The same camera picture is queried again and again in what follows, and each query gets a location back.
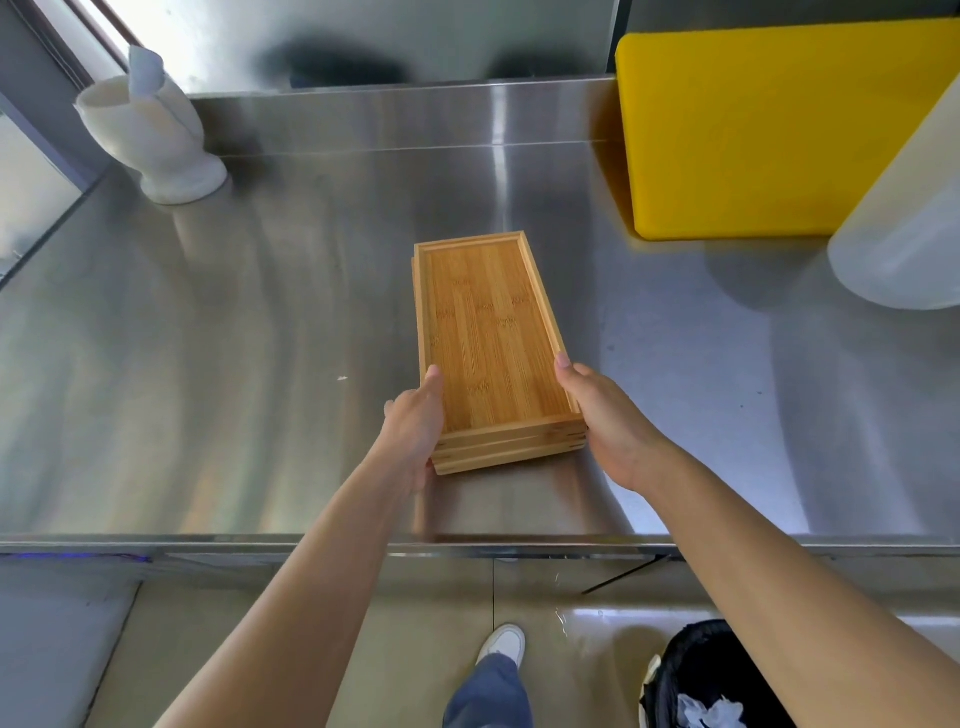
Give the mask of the person's right hand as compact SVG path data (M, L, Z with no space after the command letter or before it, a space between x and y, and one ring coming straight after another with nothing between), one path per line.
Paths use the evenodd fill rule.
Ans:
M594 370L587 441L594 459L618 486L650 496L668 474L676 445L642 413L630 396Z

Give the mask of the person's left forearm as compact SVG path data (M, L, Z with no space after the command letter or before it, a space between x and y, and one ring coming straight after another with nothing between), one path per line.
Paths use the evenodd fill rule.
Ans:
M154 728L324 728L428 462L367 455Z

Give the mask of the grey-blue trouser leg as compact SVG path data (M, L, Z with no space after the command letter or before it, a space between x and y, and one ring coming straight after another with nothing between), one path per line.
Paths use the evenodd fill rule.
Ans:
M500 653L481 659L450 698L441 728L534 728L517 663Z

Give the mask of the white shoe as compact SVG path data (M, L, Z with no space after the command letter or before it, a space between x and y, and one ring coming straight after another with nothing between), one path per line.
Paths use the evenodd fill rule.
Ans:
M501 656L510 660L519 669L522 666L526 648L526 636L519 625L503 624L486 638L476 659L479 666L485 659L492 656Z

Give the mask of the translucent plastic container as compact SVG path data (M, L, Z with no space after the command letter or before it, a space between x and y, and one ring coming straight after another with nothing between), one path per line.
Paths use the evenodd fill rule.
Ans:
M827 246L848 291L896 310L960 307L960 75Z

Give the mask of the person's left hand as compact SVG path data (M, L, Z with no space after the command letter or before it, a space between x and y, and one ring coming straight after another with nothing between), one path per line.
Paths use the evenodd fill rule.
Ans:
M426 418L417 411L415 395L420 387L406 390L384 405L384 422L372 452L395 469L411 493L422 490L431 472L431 457L445 425L443 418Z

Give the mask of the black table brace bar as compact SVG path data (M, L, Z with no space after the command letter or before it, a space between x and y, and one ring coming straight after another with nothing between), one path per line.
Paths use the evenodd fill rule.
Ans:
M634 577L634 576L636 576L636 575L649 572L649 571L652 570L652 569L658 568L660 565L666 565L666 564L669 564L669 563L675 562L675 561L677 561L677 557L675 557L675 556L673 556L673 555L667 555L667 554L658 554L658 555L655 555L654 557L652 557L652 558L644 561L644 562L641 563L640 565L634 566L634 567L632 567L632 568L630 568L630 569L628 569L628 570L626 570L626 571L623 571L622 573L619 573L618 575L616 575L616 576L614 576L614 577L608 578L608 579L606 579L605 581L602 581L602 582L600 582L600 583L598 583L598 584L595 584L595 585L593 585L593 586L591 586L591 587L589 587L589 588L584 589L584 590L581 592L581 596L582 596L582 597L591 596L591 595L596 594L597 592L600 592L600 591L602 591L602 590L604 590L604 589L606 589L606 588L609 588L609 587L611 587L611 586L618 585L619 583L621 583L621 582L623 582L623 581L625 581L625 580L627 580L627 579L629 579L629 578L631 578L631 577Z

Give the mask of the black trash bin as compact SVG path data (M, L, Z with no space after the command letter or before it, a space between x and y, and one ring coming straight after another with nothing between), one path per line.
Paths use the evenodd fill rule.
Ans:
M719 698L741 703L747 728L797 728L724 619L686 625L649 662L639 698L640 728L678 728L679 695L706 707Z

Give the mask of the white pestle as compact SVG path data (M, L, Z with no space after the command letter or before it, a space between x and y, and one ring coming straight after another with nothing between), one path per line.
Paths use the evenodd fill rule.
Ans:
M127 62L129 102L134 104L155 99L166 81L162 57L148 48L132 44L128 48Z

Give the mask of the white ceramic holder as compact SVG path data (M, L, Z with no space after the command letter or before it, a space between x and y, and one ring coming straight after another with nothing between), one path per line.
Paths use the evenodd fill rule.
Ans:
M164 71L148 95L135 94L131 80L102 80L78 94L74 107L90 136L139 174L143 194L158 205L194 203L222 188L226 166L206 150L203 123L185 92Z

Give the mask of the yellow cutting board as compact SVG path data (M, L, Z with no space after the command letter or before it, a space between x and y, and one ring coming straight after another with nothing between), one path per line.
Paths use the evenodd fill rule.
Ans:
M615 61L640 237L827 237L960 75L960 17L632 32Z

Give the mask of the person's right forearm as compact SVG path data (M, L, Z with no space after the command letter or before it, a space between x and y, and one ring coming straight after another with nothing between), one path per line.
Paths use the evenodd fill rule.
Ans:
M630 484L798 728L960 728L960 663L699 461L645 446Z

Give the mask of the crumpled white trash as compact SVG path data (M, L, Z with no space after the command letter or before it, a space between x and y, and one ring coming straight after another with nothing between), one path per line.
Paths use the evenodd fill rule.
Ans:
M680 694L677 698L678 728L747 728L743 722L744 706L725 697L707 707L703 702Z

